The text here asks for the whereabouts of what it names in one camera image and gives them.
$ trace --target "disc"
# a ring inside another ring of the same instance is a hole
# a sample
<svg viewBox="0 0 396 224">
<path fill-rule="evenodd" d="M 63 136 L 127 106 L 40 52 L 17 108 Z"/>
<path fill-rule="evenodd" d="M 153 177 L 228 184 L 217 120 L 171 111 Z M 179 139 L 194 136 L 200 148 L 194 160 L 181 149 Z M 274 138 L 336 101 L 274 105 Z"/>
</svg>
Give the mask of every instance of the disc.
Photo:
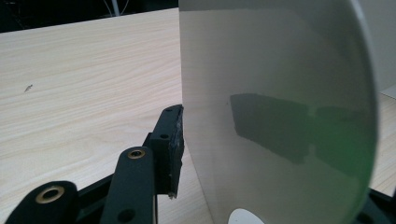
<svg viewBox="0 0 396 224">
<path fill-rule="evenodd" d="M 375 158 L 357 1 L 181 0 L 184 129 L 215 223 L 350 223 Z"/>
</svg>

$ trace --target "light wood grain surface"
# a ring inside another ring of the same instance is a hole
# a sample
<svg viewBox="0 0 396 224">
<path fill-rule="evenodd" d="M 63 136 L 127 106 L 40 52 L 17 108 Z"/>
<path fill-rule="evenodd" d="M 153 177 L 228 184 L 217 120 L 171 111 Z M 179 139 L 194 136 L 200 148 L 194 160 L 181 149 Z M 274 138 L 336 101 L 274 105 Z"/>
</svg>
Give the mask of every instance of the light wood grain surface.
<svg viewBox="0 0 396 224">
<path fill-rule="evenodd" d="M 0 222 L 52 180 L 78 188 L 112 172 L 161 111 L 181 103 L 178 11 L 0 34 Z M 396 186 L 396 100 L 380 95 L 372 187 Z M 160 223 L 212 223 L 186 150 L 179 195 Z"/>
</svg>

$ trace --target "black mechanism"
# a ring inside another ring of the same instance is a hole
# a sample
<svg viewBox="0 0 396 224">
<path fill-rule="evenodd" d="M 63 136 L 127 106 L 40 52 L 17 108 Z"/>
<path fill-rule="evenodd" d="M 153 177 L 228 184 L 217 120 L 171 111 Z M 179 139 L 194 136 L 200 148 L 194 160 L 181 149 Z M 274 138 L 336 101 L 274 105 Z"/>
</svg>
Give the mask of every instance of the black mechanism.
<svg viewBox="0 0 396 224">
<path fill-rule="evenodd" d="M 120 154 L 114 175 L 77 191 L 68 181 L 32 190 L 6 223 L 157 223 L 157 195 L 176 198 L 184 152 L 183 106 L 166 108 L 142 147 Z"/>
</svg>

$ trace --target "table surface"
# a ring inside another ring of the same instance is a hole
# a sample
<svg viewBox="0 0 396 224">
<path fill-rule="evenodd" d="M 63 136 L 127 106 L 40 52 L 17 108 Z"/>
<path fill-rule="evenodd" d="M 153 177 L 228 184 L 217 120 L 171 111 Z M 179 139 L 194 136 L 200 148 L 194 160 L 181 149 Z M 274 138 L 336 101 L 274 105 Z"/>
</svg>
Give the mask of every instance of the table surface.
<svg viewBox="0 0 396 224">
<path fill-rule="evenodd" d="M 178 10 L 0 34 L 0 222 L 32 189 L 78 189 L 114 172 L 162 110 L 181 104 Z M 396 100 L 379 95 L 372 188 L 396 186 Z M 212 223 L 186 149 L 177 199 L 160 223 Z"/>
</svg>

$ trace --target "wooden table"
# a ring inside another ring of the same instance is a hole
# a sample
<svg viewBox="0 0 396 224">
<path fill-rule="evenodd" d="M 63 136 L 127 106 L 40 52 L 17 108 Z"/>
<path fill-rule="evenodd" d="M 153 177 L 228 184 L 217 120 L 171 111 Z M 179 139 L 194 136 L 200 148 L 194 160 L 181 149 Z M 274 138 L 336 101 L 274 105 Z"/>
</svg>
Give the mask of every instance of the wooden table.
<svg viewBox="0 0 396 224">
<path fill-rule="evenodd" d="M 84 188 L 141 146 L 161 111 L 181 103 L 178 11 L 0 34 L 0 222 L 52 180 Z M 396 186 L 396 101 L 381 96 L 373 187 Z M 160 223 L 212 223 L 190 153 Z"/>
</svg>

